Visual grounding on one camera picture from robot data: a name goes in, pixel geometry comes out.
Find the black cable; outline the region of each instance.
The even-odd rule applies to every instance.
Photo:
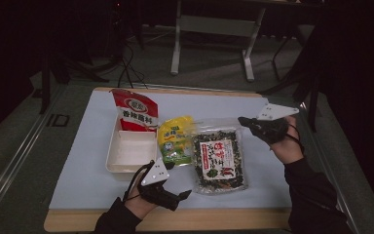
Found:
[[[141,168],[139,168],[136,172],[135,172],[135,175],[132,177],[132,180],[130,182],[130,185],[129,185],[129,188],[127,189],[127,191],[124,193],[124,196],[123,196],[123,203],[125,203],[126,201],[128,201],[129,199],[129,194],[130,194],[130,191],[132,189],[132,186],[135,182],[135,180],[137,179],[138,175],[141,173],[142,170],[150,167],[152,164],[154,164],[154,161],[151,161],[149,164],[145,164],[143,166],[141,166]]]

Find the stool leg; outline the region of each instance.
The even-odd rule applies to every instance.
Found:
[[[275,72],[275,75],[276,75],[276,78],[278,79],[278,81],[281,81],[283,80],[283,78],[281,78],[279,76],[279,73],[278,73],[278,67],[276,66],[276,56],[279,54],[279,52],[281,51],[281,49],[283,49],[284,45],[286,45],[286,43],[290,40],[290,37],[286,37],[286,39],[281,43],[280,47],[278,48],[278,50],[275,52],[275,54],[273,55],[273,58],[272,58],[272,67],[273,67],[273,71]]]

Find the table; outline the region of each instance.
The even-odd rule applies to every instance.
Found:
[[[112,200],[115,197],[121,196],[118,191],[124,191],[122,189],[127,189],[128,183],[121,183],[114,180],[112,175],[106,172],[104,168],[106,157],[106,151],[108,150],[108,146],[102,147],[100,150],[94,149],[79,149],[79,142],[85,136],[82,136],[83,130],[88,127],[88,123],[97,120],[99,123],[115,121],[114,112],[115,104],[112,108],[108,107],[106,110],[102,107],[102,103],[99,102],[100,99],[96,99],[96,97],[102,97],[105,94],[108,94],[107,91],[110,88],[100,88],[95,89],[93,92],[93,96],[90,99],[89,105],[87,107],[86,113],[83,117],[80,130],[77,133],[76,139],[74,144],[72,145],[70,155],[68,156],[68,160],[65,163],[64,169],[61,173],[59,178],[58,184],[56,186],[56,192],[53,197],[53,201],[50,204],[50,210],[48,212],[46,221],[45,221],[45,229],[50,232],[67,232],[67,231],[91,231],[94,230],[94,225],[99,218],[99,216],[105,212],[109,206],[112,204]],[[172,90],[133,90],[135,92],[140,92],[145,95],[151,95],[151,97],[155,98],[162,98],[167,97],[173,101],[176,100],[177,96],[182,97],[186,103],[189,103],[189,99],[191,99],[191,108],[197,107],[197,98],[201,98],[203,102],[212,101],[213,99],[220,99],[225,100],[221,103],[218,103],[219,106],[224,106],[225,109],[211,109],[210,112],[203,111],[203,114],[196,114],[197,117],[206,117],[206,116],[218,116],[221,113],[226,112],[229,107],[235,109],[244,109],[245,112],[237,113],[234,111],[227,111],[227,115],[225,117],[236,116],[237,114],[251,114],[256,112],[257,107],[252,108],[243,108],[241,104],[244,106],[250,102],[259,102],[259,100],[263,100],[263,98],[257,94],[245,94],[245,93],[221,93],[221,92],[198,92],[198,91],[172,91]],[[236,104],[227,103],[229,101],[236,102]],[[168,109],[171,106],[171,101],[167,101],[163,103],[161,100],[158,101],[159,104],[159,113],[160,113],[160,106]],[[102,114],[97,114],[94,117],[91,117],[89,114],[91,111],[94,112],[99,111],[107,111],[111,113],[111,116],[102,116]],[[164,115],[162,118],[168,118],[167,111],[161,111]],[[174,108],[174,115],[177,115],[177,110]],[[109,138],[109,133],[103,131],[103,128],[111,128],[109,125],[102,125],[99,124],[98,126],[87,129],[92,131],[93,136],[91,137],[93,148],[97,145],[98,136],[103,136]],[[216,196],[216,197],[200,197],[197,194],[192,194],[190,197],[182,201],[179,205],[179,208],[172,212],[170,210],[165,209],[156,209],[151,214],[149,214],[138,226],[138,231],[168,231],[168,230],[228,230],[228,229],[257,229],[257,228],[288,228],[287,220],[290,213],[290,200],[288,197],[288,188],[285,184],[283,178],[283,166],[272,155],[265,155],[265,154],[273,154],[269,147],[262,143],[261,140],[257,141],[257,138],[254,139],[252,143],[244,143],[243,149],[246,150],[247,147],[257,147],[260,152],[263,152],[263,156],[258,157],[249,157],[245,158],[246,164],[245,168],[246,171],[251,173],[248,170],[247,165],[249,167],[253,167],[253,163],[262,164],[263,167],[254,167],[258,168],[259,171],[263,169],[267,169],[260,174],[260,177],[257,179],[252,179],[249,181],[249,187],[240,193],[237,194],[229,194],[226,196]],[[94,155],[96,152],[104,151],[100,153],[100,157],[103,157],[101,161],[99,159],[94,159],[98,155],[94,155],[94,157],[86,157],[82,158],[81,156],[78,157],[77,155],[79,152],[84,151],[86,155]],[[86,163],[79,165],[80,171],[78,174],[73,174],[71,170],[71,165],[74,165],[76,162],[80,162],[83,160]],[[81,171],[85,171],[86,174],[90,174],[91,176],[88,179],[95,179],[96,183],[93,181],[82,181],[81,176],[85,176],[82,174]],[[101,180],[108,181],[107,185],[102,185]],[[171,182],[170,179],[166,182],[169,184],[170,189],[169,191],[173,192],[174,181]],[[90,196],[93,201],[83,200],[85,196],[87,196],[85,191],[87,187],[90,187],[92,190],[96,190],[95,194],[97,198]],[[256,199],[252,199],[253,204],[248,204],[245,198],[246,194],[256,194],[254,197],[260,198],[260,201]],[[234,202],[225,202],[231,201],[232,197],[239,196],[240,199]],[[207,207],[204,206],[202,208],[201,201],[205,203],[210,203]]]
[[[253,68],[250,61],[250,54],[253,50],[254,43],[256,41],[262,19],[265,15],[266,8],[273,4],[285,4],[291,6],[302,6],[299,0],[287,1],[287,0],[253,0],[247,1],[260,6],[260,10],[257,13],[257,18],[254,21],[251,20],[239,20],[239,19],[217,19],[207,17],[197,17],[184,15],[181,12],[182,0],[177,0],[176,9],[176,21],[175,21],[175,45],[172,54],[171,70],[172,75],[178,74],[178,66],[180,64],[180,37],[181,31],[194,31],[203,33],[214,33],[223,35],[234,35],[248,37],[249,42],[243,54],[243,64],[245,70],[245,76],[248,82],[255,80],[253,74]],[[318,4],[303,4],[304,6],[317,6]]]

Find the plastic package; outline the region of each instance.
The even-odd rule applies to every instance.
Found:
[[[157,140],[163,161],[173,162],[176,166],[191,164],[191,141],[187,140],[184,130],[193,122],[193,117],[184,115],[166,120],[157,131]]]
[[[242,130],[239,121],[232,118],[198,120],[186,130],[193,145],[195,192],[217,195],[247,188]]]

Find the seaweed snack package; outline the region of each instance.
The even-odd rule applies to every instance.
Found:
[[[110,91],[118,108],[123,131],[156,132],[158,125],[158,105],[149,97],[128,90]]]
[[[242,130],[237,119],[220,118],[195,121],[187,131],[197,174],[195,192],[217,195],[247,188]]]
[[[192,145],[186,140],[184,130],[192,122],[193,117],[185,115],[166,120],[160,126],[157,140],[165,163],[173,162],[176,166],[191,164]]]

